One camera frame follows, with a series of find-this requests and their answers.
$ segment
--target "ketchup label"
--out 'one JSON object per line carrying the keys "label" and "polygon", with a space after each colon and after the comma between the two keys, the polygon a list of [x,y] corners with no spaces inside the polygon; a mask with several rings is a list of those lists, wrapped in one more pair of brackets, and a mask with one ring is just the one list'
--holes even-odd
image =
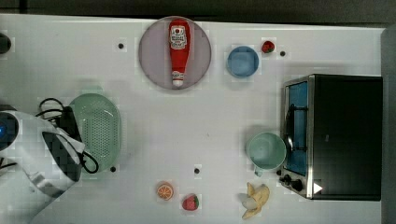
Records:
{"label": "ketchup label", "polygon": [[184,26],[172,26],[169,41],[172,49],[184,49],[187,45],[186,30]]}
{"label": "ketchup label", "polygon": [[178,71],[173,71],[172,72],[172,79],[173,80],[183,80],[184,79],[184,74],[179,73]]}

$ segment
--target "small blue bowl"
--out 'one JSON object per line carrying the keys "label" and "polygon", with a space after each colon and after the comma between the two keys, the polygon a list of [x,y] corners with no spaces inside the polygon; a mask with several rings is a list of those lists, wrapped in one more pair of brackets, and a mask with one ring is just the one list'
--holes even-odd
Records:
{"label": "small blue bowl", "polygon": [[242,46],[231,51],[227,68],[235,77],[250,77],[259,67],[259,56],[254,49]]}

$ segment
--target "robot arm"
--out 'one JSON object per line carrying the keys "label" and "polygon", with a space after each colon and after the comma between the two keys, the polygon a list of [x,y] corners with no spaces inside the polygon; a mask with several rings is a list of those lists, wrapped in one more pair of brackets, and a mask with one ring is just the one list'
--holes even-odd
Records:
{"label": "robot arm", "polygon": [[[40,210],[31,218],[45,207],[44,203],[48,205],[79,181],[84,147],[46,120],[19,111],[0,112],[0,157],[11,159],[22,168],[30,180],[30,183],[25,181],[30,185],[26,188],[33,187],[37,189],[35,194],[51,198],[43,201],[36,197]],[[26,203],[31,202],[32,195],[25,196]],[[0,205],[0,214],[12,214],[2,209]]]}

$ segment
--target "orange slice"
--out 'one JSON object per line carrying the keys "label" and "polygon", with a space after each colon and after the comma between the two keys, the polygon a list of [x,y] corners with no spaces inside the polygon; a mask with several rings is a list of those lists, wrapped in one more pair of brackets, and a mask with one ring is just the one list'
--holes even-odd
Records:
{"label": "orange slice", "polygon": [[173,188],[169,183],[164,183],[158,187],[157,194],[160,198],[168,201],[173,196]]}

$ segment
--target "dark floor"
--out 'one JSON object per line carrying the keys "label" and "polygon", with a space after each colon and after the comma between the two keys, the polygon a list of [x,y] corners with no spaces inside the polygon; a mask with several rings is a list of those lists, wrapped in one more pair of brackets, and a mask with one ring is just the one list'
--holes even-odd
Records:
{"label": "dark floor", "polygon": [[10,13],[386,26],[396,0],[2,0]]}

